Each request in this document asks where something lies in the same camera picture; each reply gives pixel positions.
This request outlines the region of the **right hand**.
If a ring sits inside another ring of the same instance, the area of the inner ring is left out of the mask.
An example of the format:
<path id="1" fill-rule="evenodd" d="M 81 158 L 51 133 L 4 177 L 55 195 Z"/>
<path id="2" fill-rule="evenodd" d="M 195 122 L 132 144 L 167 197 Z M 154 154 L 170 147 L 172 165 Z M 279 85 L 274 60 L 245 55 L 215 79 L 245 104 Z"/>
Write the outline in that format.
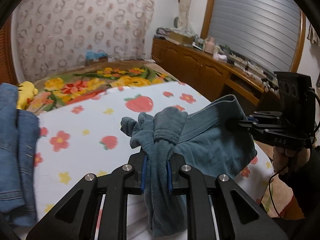
<path id="1" fill-rule="evenodd" d="M 310 149 L 303 148 L 299 152 L 281 147 L 273 147 L 273 169 L 278 174 L 285 174 L 291 170 L 296 171 L 308 163 Z"/>

